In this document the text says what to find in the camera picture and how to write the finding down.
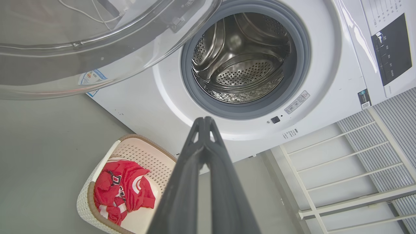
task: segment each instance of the laundry basket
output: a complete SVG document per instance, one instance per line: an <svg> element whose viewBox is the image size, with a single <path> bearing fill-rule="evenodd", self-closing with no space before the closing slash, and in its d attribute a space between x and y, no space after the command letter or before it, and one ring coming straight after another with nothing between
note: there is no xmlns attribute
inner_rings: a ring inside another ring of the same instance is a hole
<svg viewBox="0 0 416 234"><path fill-rule="evenodd" d="M94 186L107 160L122 157L137 162L150 172L146 175L155 195L154 209L141 207L130 212L121 222L121 226L104 218L94 204ZM80 217L93 226L114 234L144 234L150 225L160 198L175 167L176 159L145 137L131 134L117 140L88 177L77 199Z"/></svg>

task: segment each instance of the clothes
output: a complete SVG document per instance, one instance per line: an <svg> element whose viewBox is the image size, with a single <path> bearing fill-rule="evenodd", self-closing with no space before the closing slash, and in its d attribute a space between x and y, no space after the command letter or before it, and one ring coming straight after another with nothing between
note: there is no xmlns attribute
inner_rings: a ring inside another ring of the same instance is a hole
<svg viewBox="0 0 416 234"><path fill-rule="evenodd" d="M95 182L95 206L117 225L127 212L140 207L154 208L155 197L148 180L150 171L124 158L110 158Z"/></svg>

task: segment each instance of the white metal frame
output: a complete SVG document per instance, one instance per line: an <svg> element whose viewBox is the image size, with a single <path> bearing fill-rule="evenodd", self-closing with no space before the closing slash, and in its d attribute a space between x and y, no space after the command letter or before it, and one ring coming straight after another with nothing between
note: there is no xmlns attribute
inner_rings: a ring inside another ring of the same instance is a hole
<svg viewBox="0 0 416 234"><path fill-rule="evenodd" d="M325 225L324 225L324 222L322 221L322 218L321 218L321 214L326 213L326 212L333 212L333 211L336 211L336 210L345 209L345 208L348 208L348 207L354 207L354 206L357 206L357 205L366 204L366 203L369 203L369 202L375 202L375 201L379 201L381 199L387 199L389 197L394 197L394 196L398 196L398 195L401 195L401 194L416 191L416 184L412 184L412 185L408 185L408 186L405 186L405 187L389 190L389 191L386 191L386 192L381 192L381 193L372 194L372 195L368 195L368 196L364 196L364 197L359 197L359 198L344 201L344 202L338 202L338 203L323 206L323 207L316 207L314 202L312 201L310 195L309 195L310 191L325 188L325 187L332 186L332 185L335 185L335 184L340 184L340 183L350 181L350 180L353 180L353 179L357 179L357 178L360 178L360 177L368 176L368 175L374 174L376 172L381 172L381 171L384 171L384 170L389 169L389 168L397 167L399 165L404 165L405 168L409 171L409 174L412 177L413 181L416 182L416 170L415 170L415 168L412 166L409 159L405 156L404 152L400 148L399 144L397 143L397 141L395 140L395 138L393 137L391 132L388 130L387 126L381 120L381 118L379 117L379 115L377 114L377 112L374 110L373 107L368 108L368 112L372 116L374 121L372 121L368 124L365 124L363 126L360 126L358 128L355 128L351 131L339 134L335 137L331 137L331 138L326 139L324 141L318 142L316 144L312 144L310 146L304 147L300 150L296 150L296 151L293 151L293 152L290 152L290 153L287 152L284 145L280 145L280 149L282 150L282 152L283 152L283 154L284 154L284 156L285 156L293 174L295 175L295 178L296 178L297 182L299 183L299 185L300 185L300 187L303 191L303 194L306 197L306 200L308 201L308 203L311 207L310 210L299 211L299 216L300 216L301 219L303 219L303 217L305 217L305 216L314 215L316 217L316 219L319 223L319 226L321 227L322 232L324 234L335 233L335 232L355 229L355 228L359 228L359 227L366 227L366 226L371 226L371 225L382 224L382 223L386 223L386 222L393 222L393 221L398 221L398 220L402 220L402 219L416 217L416 214L408 214L408 215L394 217L394 218L391 218L391 219L384 219L384 220L379 220L379 221L376 221L376 222L359 224L359 225L354 225L354 226L350 226L350 227L343 227L343 228L333 229L333 230L327 230ZM367 126L372 125L372 124L377 124L380 127L380 130L386 136L387 141L382 142L382 143L377 144L377 145L374 145L374 146L371 146L371 147L368 147L366 149L357 151L353 154L345 155L345 156L342 156L340 158L337 158L337 159L334 159L334 160L331 160L331 161L327 161L327 162L324 162L324 163L321 163L321 164L318 164L318 165L315 165L315 166L312 166L312 167L308 167L308 168L305 168L305 169L302 169L302 170L296 170L296 168L294 167L294 165L293 165L293 163L290 159L290 155L299 153L299 152L304 151L306 149L310 149L310 148L315 147L317 145L320 145L322 143L329 142L333 139L336 139L338 137L342 137L344 135L355 132L359 129L362 129L362 128L367 127ZM393 147L393 149L396 151L399 159L401 160L400 163L396 163L396 164L393 164L393 165L390 165L390 166L387 166L387 167L383 167L383 168L380 168L380 169L377 169L377 170L374 170L374 171L371 171L371 172L367 172L367 173L364 173L364 174L361 174L361 175L358 175L358 176L346 178L346 179L343 179L343 180L335 181L335 182L332 182L332 183L329 183L329 184L324 184L324 185L317 186L317 187L310 188L310 189L307 189L305 187L305 185L303 184L302 179L300 178L299 173L301 173L301 172L305 172L305 171L308 171L308 170L311 170L311 169L314 169L314 168L317 168L317 167L320 167L320 166L323 166L323 165L331 164L333 162L345 159L345 158L353 156L353 155L357 155L359 153L374 149L376 147L379 147L379 146L382 146L382 145L388 144L388 143L390 143L391 146Z"/></svg>

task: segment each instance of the transparent door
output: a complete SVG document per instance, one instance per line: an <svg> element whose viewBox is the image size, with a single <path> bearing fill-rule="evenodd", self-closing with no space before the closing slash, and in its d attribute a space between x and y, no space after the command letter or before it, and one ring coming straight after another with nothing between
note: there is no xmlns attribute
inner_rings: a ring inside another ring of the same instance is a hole
<svg viewBox="0 0 416 234"><path fill-rule="evenodd" d="M182 46L221 0L3 0L0 98L88 92Z"/></svg>

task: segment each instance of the sticker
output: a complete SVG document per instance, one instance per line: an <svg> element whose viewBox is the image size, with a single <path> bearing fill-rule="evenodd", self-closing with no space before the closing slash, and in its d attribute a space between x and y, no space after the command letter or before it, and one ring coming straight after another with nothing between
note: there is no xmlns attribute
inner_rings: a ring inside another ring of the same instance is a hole
<svg viewBox="0 0 416 234"><path fill-rule="evenodd" d="M367 109L371 106L370 95L368 94L368 90L364 89L363 91L358 93L358 98L360 99L361 109Z"/></svg>
<svg viewBox="0 0 416 234"><path fill-rule="evenodd" d="M79 77L79 85L93 85L101 83L106 80L105 77L98 69L92 70L90 72L84 73Z"/></svg>
<svg viewBox="0 0 416 234"><path fill-rule="evenodd" d="M90 91L86 94L88 94L90 97L93 97L97 92L98 92L98 90L94 90L94 91Z"/></svg>
<svg viewBox="0 0 416 234"><path fill-rule="evenodd" d="M285 109L286 113L292 113L300 105L302 105L302 103L304 103L308 97L310 97L309 93L306 90L303 91L302 94Z"/></svg>
<svg viewBox="0 0 416 234"><path fill-rule="evenodd" d="M283 135L283 138L289 139L289 138L292 138L292 137L297 136L298 133L299 132L298 132L297 128L294 128L293 130L290 130L288 132L285 132L282 135Z"/></svg>

